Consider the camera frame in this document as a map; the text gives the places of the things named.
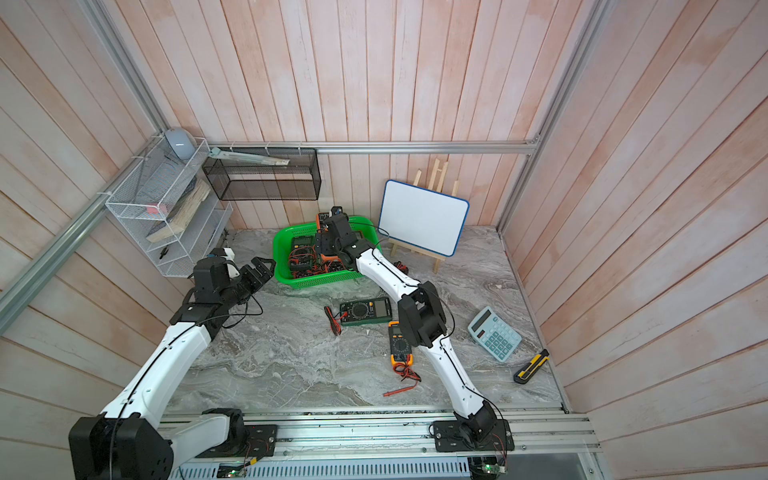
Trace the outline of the dark green multimeter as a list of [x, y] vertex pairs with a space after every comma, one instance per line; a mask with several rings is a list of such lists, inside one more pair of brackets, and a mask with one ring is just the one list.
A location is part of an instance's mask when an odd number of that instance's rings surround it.
[[288, 265], [294, 278], [304, 278], [316, 273], [318, 260], [314, 236], [292, 238]]

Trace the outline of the green plastic basket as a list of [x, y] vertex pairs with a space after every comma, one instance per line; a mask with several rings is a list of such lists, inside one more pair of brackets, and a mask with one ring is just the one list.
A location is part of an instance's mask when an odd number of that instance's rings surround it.
[[292, 288], [302, 289], [360, 278], [341, 261], [322, 256], [318, 244], [318, 225], [305, 223], [280, 230], [273, 240], [275, 278]]

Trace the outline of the small black multimeter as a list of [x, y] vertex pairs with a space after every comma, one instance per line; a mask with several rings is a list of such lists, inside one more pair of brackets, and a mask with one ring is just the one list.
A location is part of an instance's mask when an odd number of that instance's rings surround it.
[[407, 266], [406, 266], [404, 263], [402, 263], [401, 261], [396, 261], [396, 262], [394, 262], [394, 263], [393, 263], [393, 265], [394, 265], [394, 266], [395, 266], [395, 267], [396, 267], [396, 268], [397, 268], [399, 271], [401, 271], [402, 273], [404, 273], [405, 275], [408, 275], [408, 274], [409, 274], [409, 268], [408, 268], [408, 267], [407, 267]]

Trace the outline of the green horizontal multimeter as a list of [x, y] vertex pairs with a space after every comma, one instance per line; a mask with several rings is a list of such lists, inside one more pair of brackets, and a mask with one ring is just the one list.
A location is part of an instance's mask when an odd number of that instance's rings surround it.
[[339, 311], [336, 313], [326, 306], [324, 313], [335, 336], [339, 336], [344, 327], [384, 324], [393, 320], [388, 297], [345, 302], [339, 305]]

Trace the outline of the yellow multimeter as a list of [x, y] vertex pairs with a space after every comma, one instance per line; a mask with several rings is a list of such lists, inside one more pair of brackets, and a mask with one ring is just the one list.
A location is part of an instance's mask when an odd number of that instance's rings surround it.
[[390, 345], [390, 363], [392, 370], [401, 381], [410, 380], [412, 384], [386, 392], [384, 397], [392, 397], [414, 389], [421, 381], [421, 376], [413, 370], [414, 356], [412, 346], [405, 339], [399, 321], [388, 323], [388, 338]]

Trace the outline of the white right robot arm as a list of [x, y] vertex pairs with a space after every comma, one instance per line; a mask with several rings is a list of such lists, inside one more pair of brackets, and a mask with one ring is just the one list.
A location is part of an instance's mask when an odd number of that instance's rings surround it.
[[411, 278], [374, 243], [358, 236], [339, 207], [321, 218], [320, 231], [346, 269], [373, 281], [396, 303], [405, 340], [426, 356], [448, 393], [461, 441], [471, 450], [491, 448], [494, 442], [502, 454], [513, 450], [509, 424], [501, 410], [475, 388], [455, 353], [446, 324], [453, 314], [444, 309], [437, 288]]

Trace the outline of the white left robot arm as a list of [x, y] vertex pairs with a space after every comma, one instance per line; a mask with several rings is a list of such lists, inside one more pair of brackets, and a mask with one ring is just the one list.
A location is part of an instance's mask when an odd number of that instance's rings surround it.
[[261, 257], [239, 267], [227, 248], [216, 248], [196, 263], [194, 285], [149, 359], [98, 415], [82, 417], [71, 428], [76, 478], [167, 479], [200, 455], [248, 456], [251, 434], [239, 409], [206, 410], [168, 437], [159, 426], [194, 361], [227, 328], [231, 310], [248, 305], [275, 269], [274, 260]]

